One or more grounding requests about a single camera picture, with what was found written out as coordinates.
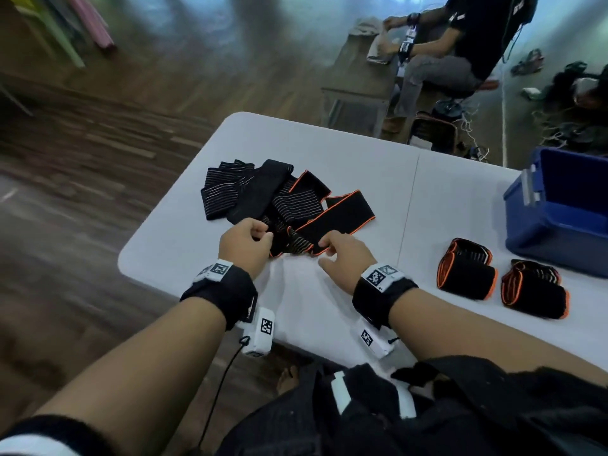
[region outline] wrist-mounted device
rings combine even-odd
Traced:
[[[570,294],[561,285],[558,271],[534,261],[511,260],[511,270],[502,277],[502,303],[512,309],[546,319],[565,319]]]
[[[405,62],[410,58],[410,54],[412,53],[412,48],[414,47],[414,43],[411,43],[408,40],[405,40],[399,46],[399,52],[397,55],[399,56],[399,62]]]
[[[420,13],[412,13],[407,16],[407,25],[415,27],[420,22]]]
[[[354,289],[353,306],[376,329],[389,327],[389,312],[406,291],[418,285],[387,264],[374,264],[361,274]]]
[[[239,320],[246,323],[253,320],[258,291],[247,272],[232,262],[218,259],[202,269],[179,300],[189,297],[200,297],[217,306],[229,331]]]
[[[492,253],[485,246],[454,238],[439,262],[437,288],[468,299],[488,299],[498,279],[491,262]]]

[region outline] blue storage box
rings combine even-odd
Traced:
[[[608,159],[537,148],[503,198],[509,251],[608,276]]]

